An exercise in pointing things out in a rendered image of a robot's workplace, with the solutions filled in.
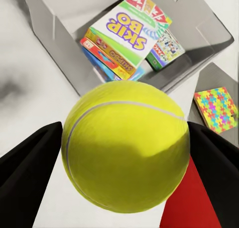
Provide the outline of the jigsaw puzzle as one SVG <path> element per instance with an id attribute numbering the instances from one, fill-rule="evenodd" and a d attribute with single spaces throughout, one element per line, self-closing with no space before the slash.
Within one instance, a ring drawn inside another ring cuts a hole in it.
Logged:
<path id="1" fill-rule="evenodd" d="M 217 134 L 237 125 L 239 112 L 225 87 L 194 93 L 193 98 L 207 127 Z"/>

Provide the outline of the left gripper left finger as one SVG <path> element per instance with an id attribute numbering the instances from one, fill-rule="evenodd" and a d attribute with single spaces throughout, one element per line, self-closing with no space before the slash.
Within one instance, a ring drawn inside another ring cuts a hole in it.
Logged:
<path id="1" fill-rule="evenodd" d="M 63 127 L 45 125 L 0 158 L 0 228 L 32 228 L 61 149 Z"/>

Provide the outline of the tennis ball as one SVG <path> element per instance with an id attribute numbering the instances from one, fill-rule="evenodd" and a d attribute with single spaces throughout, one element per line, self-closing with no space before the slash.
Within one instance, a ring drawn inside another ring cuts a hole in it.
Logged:
<path id="1" fill-rule="evenodd" d="M 179 105 L 151 83 L 115 80 L 85 93 L 65 121 L 61 157 L 85 199 L 137 214 L 177 189 L 190 160 L 190 130 Z"/>

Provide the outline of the board game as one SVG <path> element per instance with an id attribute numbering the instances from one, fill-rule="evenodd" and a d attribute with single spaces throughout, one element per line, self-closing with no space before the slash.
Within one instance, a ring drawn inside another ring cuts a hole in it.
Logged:
<path id="1" fill-rule="evenodd" d="M 175 61 L 175 59 L 180 57 L 184 52 L 185 50 L 181 47 L 173 34 L 169 29 L 166 29 L 146 58 L 153 65 L 155 70 L 158 71 Z"/>
<path id="2" fill-rule="evenodd" d="M 89 27 L 80 45 L 121 79 L 128 79 L 171 22 L 151 0 L 124 0 Z"/>
<path id="3" fill-rule="evenodd" d="M 133 81 L 138 81 L 145 74 L 145 71 L 139 65 L 139 67 L 131 75 L 131 78 L 121 79 L 113 71 L 111 71 L 110 68 L 108 68 L 106 65 L 104 65 L 100 60 L 97 60 L 97 58 L 92 53 L 88 52 L 83 47 L 82 47 L 82 50 L 83 50 L 83 53 L 86 55 L 86 57 L 91 62 L 91 64 L 93 65 L 93 67 L 97 70 L 97 72 L 101 75 L 101 77 L 103 78 L 103 80 L 105 82 L 115 81 L 115 80 L 133 80 Z M 104 61 L 109 62 L 110 64 L 112 64 L 103 54 L 101 54 L 100 52 L 98 52 L 98 54 L 103 58 Z"/>

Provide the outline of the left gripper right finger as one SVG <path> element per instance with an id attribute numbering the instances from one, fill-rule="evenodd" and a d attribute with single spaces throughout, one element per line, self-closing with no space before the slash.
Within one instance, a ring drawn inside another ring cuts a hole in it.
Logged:
<path id="1" fill-rule="evenodd" d="M 190 155 L 221 228 L 239 228 L 239 148 L 210 128 L 187 122 Z"/>

